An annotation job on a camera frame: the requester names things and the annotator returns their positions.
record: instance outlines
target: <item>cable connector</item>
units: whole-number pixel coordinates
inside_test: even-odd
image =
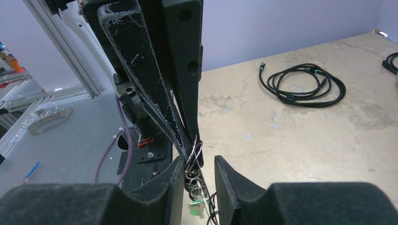
[[[321,85],[320,85],[321,88],[323,88],[323,86],[326,84],[326,81],[328,81],[326,78],[323,79],[323,81],[321,82]]]
[[[310,71],[311,73],[314,73],[314,74],[325,75],[325,73],[322,70],[315,69],[315,68],[305,68],[304,70]]]
[[[286,99],[290,102],[294,102],[295,101],[295,97],[293,95],[286,95]]]
[[[261,64],[260,64],[260,70],[261,70],[261,71],[264,71],[264,68],[265,68],[265,63],[264,63],[264,62],[261,62]]]

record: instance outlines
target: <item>gray table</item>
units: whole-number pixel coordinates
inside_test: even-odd
[[[122,126],[114,93],[96,99],[73,97],[39,108],[52,110],[70,107],[69,120],[43,134],[32,136],[21,130],[6,160],[0,165],[0,195],[12,188],[39,161],[29,183],[91,183],[97,165]],[[117,145],[107,156],[100,172],[100,182],[116,182],[122,150]]]

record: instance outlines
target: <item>blue wire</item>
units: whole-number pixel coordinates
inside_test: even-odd
[[[36,163],[36,165],[32,168],[32,170],[28,173],[28,175],[26,175],[26,178],[28,178],[32,173],[33,173],[33,171],[35,171],[35,169],[36,169],[36,167],[39,165],[39,163],[40,162],[38,162],[38,163]]]

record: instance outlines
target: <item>scratched black surface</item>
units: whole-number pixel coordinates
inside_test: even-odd
[[[184,151],[188,145],[185,135],[181,134],[182,124],[171,100],[170,88],[161,76],[138,2],[133,0],[101,6],[98,16],[130,80],[150,106],[148,114],[162,127],[179,153],[186,155]]]
[[[185,133],[193,141],[200,139],[198,127],[198,89],[201,72],[200,31],[202,24],[202,2],[200,0],[163,0],[164,18],[168,44],[175,73],[170,76],[176,102],[184,122]],[[190,12],[190,18],[181,22],[181,12]],[[203,166],[202,153],[198,158]]]

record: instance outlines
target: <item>black coiled cable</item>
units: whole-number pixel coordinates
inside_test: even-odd
[[[218,221],[217,221],[217,217],[216,217],[216,215],[218,214],[218,211],[215,211],[215,196],[216,195],[217,195],[217,192],[212,194],[210,196],[210,199],[208,202],[209,209],[210,209],[210,216],[209,216],[209,219],[207,220],[207,223],[206,223],[207,225],[210,224],[210,220],[212,220],[214,224],[218,225]]]
[[[394,65],[394,59],[398,57],[398,52],[389,55],[385,60],[382,62],[382,66],[392,72],[394,75],[397,75],[398,68]]]
[[[331,105],[334,105],[338,103],[341,99],[344,98],[345,96],[345,85],[344,83],[339,80],[338,78],[332,76],[328,71],[322,69],[320,66],[312,64],[312,63],[304,63],[297,65],[295,67],[286,69],[282,72],[276,73],[271,75],[267,79],[267,84],[264,83],[262,79],[262,72],[264,71],[265,63],[261,63],[260,65],[260,71],[259,71],[259,78],[261,84],[266,88],[268,91],[270,91],[272,94],[276,95],[279,100],[281,100],[285,104],[289,105],[297,105],[297,106],[302,106],[302,107],[310,107],[310,108],[324,108],[328,107]],[[280,85],[282,82],[282,79],[291,72],[305,72],[310,75],[312,75],[317,84],[318,87],[314,89],[313,91],[309,92],[291,92],[291,91],[284,91],[280,90]],[[322,75],[325,78],[320,82],[319,78],[316,76],[316,74]],[[332,101],[327,101],[327,102],[303,102],[303,101],[309,101],[309,100],[314,100],[318,99],[321,97],[326,96],[329,94],[330,90],[332,89],[332,81],[334,81],[338,88],[340,89],[340,94],[338,97]],[[324,92],[321,92],[323,86],[325,84],[328,84],[328,89]]]

